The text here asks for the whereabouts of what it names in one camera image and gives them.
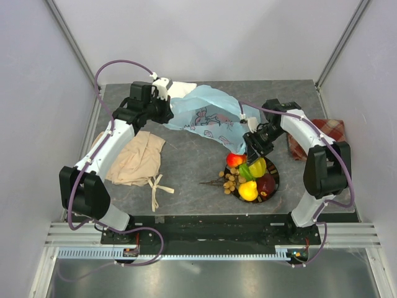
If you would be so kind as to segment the red yellow fake peach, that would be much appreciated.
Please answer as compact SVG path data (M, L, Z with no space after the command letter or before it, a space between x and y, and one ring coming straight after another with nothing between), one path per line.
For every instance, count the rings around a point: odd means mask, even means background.
M247 160L246 154L237 155L234 153L229 153L226 157L226 164L230 168L236 168L245 163Z

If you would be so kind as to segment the dark red fake apple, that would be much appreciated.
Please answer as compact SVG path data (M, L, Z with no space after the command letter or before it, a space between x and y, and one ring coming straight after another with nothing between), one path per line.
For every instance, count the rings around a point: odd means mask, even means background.
M256 180L257 191L262 198L268 198L275 191L275 179L266 173Z

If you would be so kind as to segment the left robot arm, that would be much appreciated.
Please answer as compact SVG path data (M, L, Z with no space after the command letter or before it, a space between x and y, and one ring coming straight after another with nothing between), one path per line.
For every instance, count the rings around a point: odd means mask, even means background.
M59 173L62 206L68 215L83 215L115 230L115 238L123 244L134 241L136 229L129 225L130 215L111 203L104 180L124 146L147 121L166 124L173 118L168 93L171 86L167 78L132 83L130 95L112 113L99 141L82 160Z

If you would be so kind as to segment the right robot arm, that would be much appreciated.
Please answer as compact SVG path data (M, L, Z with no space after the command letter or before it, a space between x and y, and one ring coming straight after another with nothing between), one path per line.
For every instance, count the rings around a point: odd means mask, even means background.
M296 245L306 238L305 228L314 225L323 209L335 203L334 198L345 188L354 195L350 146L322 133L296 102L269 99L259 110L267 120L264 124L245 113L240 115L241 121L249 127L249 132L243 136L249 165L272 152L273 142L283 133L291 135L306 153L305 193L289 213L283 233L286 241Z

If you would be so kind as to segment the yellow fake star fruit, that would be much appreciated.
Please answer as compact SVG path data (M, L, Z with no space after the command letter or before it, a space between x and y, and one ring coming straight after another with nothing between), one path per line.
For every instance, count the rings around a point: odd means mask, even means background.
M261 178L265 175L267 164L264 158L258 158L254 163L248 166L249 172L253 178Z

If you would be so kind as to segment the yellow fake pear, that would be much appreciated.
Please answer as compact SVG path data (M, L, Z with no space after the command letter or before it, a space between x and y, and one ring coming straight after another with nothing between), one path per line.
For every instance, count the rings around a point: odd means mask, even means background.
M257 190L257 183L255 181L248 181L240 184L238 192L240 197L244 201L248 202L255 201L259 195Z

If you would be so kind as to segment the yellow fake berry bunch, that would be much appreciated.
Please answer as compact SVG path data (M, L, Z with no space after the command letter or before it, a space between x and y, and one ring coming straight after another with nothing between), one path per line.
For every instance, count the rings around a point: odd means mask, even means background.
M236 168L226 168L218 173L218 177L211 181L201 182L207 186L222 187L225 194L231 194L238 188L239 170Z

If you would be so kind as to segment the light blue plastic bag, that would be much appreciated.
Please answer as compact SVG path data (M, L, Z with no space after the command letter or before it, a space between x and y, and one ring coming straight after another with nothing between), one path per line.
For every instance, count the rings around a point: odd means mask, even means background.
M257 109L241 109L235 97L208 85L197 85L183 98L171 98L170 104L174 118L165 127L210 138L238 155L246 151L243 135L249 132L247 125L240 123L240 115L261 120Z

